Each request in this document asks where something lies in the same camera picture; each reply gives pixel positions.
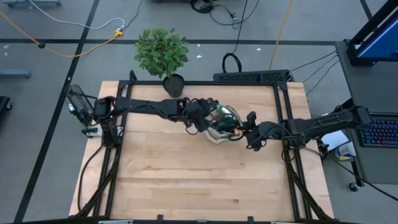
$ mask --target potted plant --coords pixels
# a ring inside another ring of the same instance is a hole
[[[179,67],[188,62],[188,42],[184,38],[173,34],[165,29],[144,30],[136,43],[136,56],[134,60],[140,62],[139,67],[145,69],[150,75],[159,76],[163,80],[163,87],[167,93],[174,98],[182,94],[184,79],[175,72]]]

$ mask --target butcher block table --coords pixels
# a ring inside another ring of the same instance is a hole
[[[294,118],[310,118],[303,83],[288,83]],[[118,82],[103,82],[99,97],[116,96]],[[283,93],[280,100],[286,118]],[[160,101],[170,98],[162,85],[133,85],[132,98]],[[243,119],[250,111],[261,121],[278,122],[271,86],[188,85],[182,97],[209,98],[232,106]],[[100,138],[87,140],[81,167],[99,148]],[[246,138],[216,145],[203,133],[191,136],[183,123],[158,116],[129,113],[114,192],[111,219],[294,221],[281,141],[268,140],[260,151],[246,149]],[[315,141],[307,145],[318,150]],[[81,206],[98,187],[105,149],[89,163],[83,178]],[[318,155],[301,150],[307,189],[333,217]],[[70,214],[77,213],[77,189]],[[300,216],[302,195],[296,190]],[[100,213],[105,210],[105,190]]]

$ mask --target white cable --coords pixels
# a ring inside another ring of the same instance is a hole
[[[59,20],[59,19],[56,19],[56,18],[54,18],[54,17],[48,15],[45,11],[43,11],[41,8],[39,8],[38,6],[36,6],[36,4],[34,4],[32,0],[29,0],[29,1],[30,1],[30,3],[33,4],[34,7],[36,7],[36,9],[38,9],[40,12],[43,12],[43,14],[45,14],[46,16],[48,16],[49,18],[51,18],[52,20],[54,20],[54,21],[56,21],[56,22],[61,22],[61,23],[64,23],[64,24],[77,25],[77,26],[82,26],[82,27],[86,27],[86,28],[89,28],[89,29],[97,30],[97,29],[100,29],[100,28],[102,28],[102,27],[108,25],[108,24],[109,24],[110,22],[112,22],[112,21],[120,20],[120,21],[123,22],[123,24],[122,24],[122,26],[121,26],[118,30],[122,31],[122,30],[124,29],[124,20],[121,19],[121,18],[113,18],[113,19],[111,19],[110,21],[108,21],[108,22],[106,22],[105,24],[103,24],[102,26],[100,26],[100,27],[89,27],[89,26],[86,26],[86,25],[84,25],[84,24],[79,24],[79,23],[74,23],[74,22],[68,22],[68,21],[61,21],[61,20]]]

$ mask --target black plant pot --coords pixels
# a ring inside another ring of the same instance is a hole
[[[184,79],[181,75],[172,74],[171,78],[163,80],[163,87],[172,98],[178,98],[184,89]]]

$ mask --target computer monitor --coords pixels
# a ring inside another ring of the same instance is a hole
[[[397,0],[388,0],[351,40],[347,54],[353,66],[398,61]]]

